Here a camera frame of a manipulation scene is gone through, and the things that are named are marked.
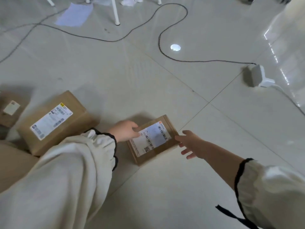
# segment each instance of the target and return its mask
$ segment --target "cardboard box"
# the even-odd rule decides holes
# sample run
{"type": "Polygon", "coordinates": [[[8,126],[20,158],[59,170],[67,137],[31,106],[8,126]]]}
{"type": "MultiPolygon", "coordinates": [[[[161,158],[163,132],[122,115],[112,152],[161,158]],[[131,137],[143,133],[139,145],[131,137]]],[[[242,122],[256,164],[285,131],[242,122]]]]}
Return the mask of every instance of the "cardboard box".
{"type": "Polygon", "coordinates": [[[167,115],[140,126],[137,128],[137,132],[140,132],[141,136],[128,141],[127,144],[138,165],[142,165],[149,159],[179,144],[175,140],[175,135],[178,135],[178,132],[167,115]]]}
{"type": "Polygon", "coordinates": [[[30,152],[41,156],[66,137],[81,134],[98,123],[76,97],[66,91],[35,109],[32,115],[22,120],[17,131],[30,152]]]}
{"type": "Polygon", "coordinates": [[[24,96],[0,91],[0,125],[13,127],[29,102],[30,99],[24,96]]]}
{"type": "Polygon", "coordinates": [[[7,141],[0,141],[0,193],[23,178],[38,158],[18,150],[7,141]]]}

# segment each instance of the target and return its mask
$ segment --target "white plug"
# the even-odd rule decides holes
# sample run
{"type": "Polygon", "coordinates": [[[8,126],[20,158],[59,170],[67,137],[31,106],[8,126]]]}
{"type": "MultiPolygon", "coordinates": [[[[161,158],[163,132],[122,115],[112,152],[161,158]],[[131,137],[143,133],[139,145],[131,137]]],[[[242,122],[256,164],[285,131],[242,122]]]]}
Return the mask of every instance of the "white plug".
{"type": "Polygon", "coordinates": [[[251,69],[251,76],[254,87],[270,87],[275,85],[274,79],[266,78],[265,69],[262,65],[256,65],[251,69]]]}

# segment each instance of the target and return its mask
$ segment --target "white chair leg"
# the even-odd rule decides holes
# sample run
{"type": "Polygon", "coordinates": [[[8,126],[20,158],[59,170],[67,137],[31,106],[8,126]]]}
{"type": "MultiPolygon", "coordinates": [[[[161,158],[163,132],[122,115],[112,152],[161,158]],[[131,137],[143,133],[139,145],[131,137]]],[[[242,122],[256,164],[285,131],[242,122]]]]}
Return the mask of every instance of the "white chair leg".
{"type": "Polygon", "coordinates": [[[52,0],[47,0],[51,6],[55,6],[54,2],[52,0]]]}
{"type": "Polygon", "coordinates": [[[119,16],[117,15],[115,0],[111,0],[111,2],[112,2],[112,8],[113,8],[113,13],[114,13],[114,18],[115,18],[115,24],[118,26],[118,25],[120,25],[120,22],[119,22],[119,16]]]}

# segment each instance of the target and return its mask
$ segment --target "tile floor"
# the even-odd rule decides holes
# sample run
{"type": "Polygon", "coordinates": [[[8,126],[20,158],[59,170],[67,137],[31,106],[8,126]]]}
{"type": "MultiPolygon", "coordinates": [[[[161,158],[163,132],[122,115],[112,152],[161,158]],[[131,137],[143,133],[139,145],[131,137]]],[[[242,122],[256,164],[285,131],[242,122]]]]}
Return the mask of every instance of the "tile floor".
{"type": "MultiPolygon", "coordinates": [[[[45,16],[83,0],[0,0],[0,60],[31,26],[45,16]]],[[[135,7],[117,1],[120,26],[111,7],[94,5],[80,28],[63,30],[115,40],[146,21],[158,5],[135,7]]],[[[279,0],[162,0],[189,10],[187,18],[165,32],[163,51],[181,60],[224,59],[256,62],[305,110],[305,0],[286,7],[279,0]],[[174,52],[170,45],[178,44],[174,52]]],[[[20,47],[0,63],[2,89],[31,95],[24,116],[67,89],[102,118],[101,131],[118,120],[142,124],[167,114],[181,133],[192,130],[242,157],[265,165],[292,166],[305,174],[305,118],[279,91],[248,86],[247,69],[230,63],[180,63],[158,50],[158,36],[185,15],[167,5],[155,18],[116,43],[77,38],[37,26],[20,47]]],[[[57,16],[45,21],[52,25],[57,16]]],[[[12,129],[8,139],[18,137],[12,129]]],[[[219,213],[221,204],[241,216],[234,193],[199,159],[187,161],[180,149],[140,169],[126,144],[108,199],[87,228],[244,228],[219,213]]]]}

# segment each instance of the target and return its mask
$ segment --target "white sleeve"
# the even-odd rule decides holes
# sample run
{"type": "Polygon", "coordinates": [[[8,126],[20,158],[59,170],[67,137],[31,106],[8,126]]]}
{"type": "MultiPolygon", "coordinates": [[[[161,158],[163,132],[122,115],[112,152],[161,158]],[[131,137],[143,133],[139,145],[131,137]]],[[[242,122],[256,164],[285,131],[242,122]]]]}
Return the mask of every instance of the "white sleeve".
{"type": "Polygon", "coordinates": [[[90,130],[52,147],[0,194],[0,228],[80,228],[102,206],[116,163],[116,140],[90,130]]]}
{"type": "Polygon", "coordinates": [[[235,179],[235,193],[245,218],[258,227],[305,228],[305,177],[300,173],[246,159],[235,179]]]}

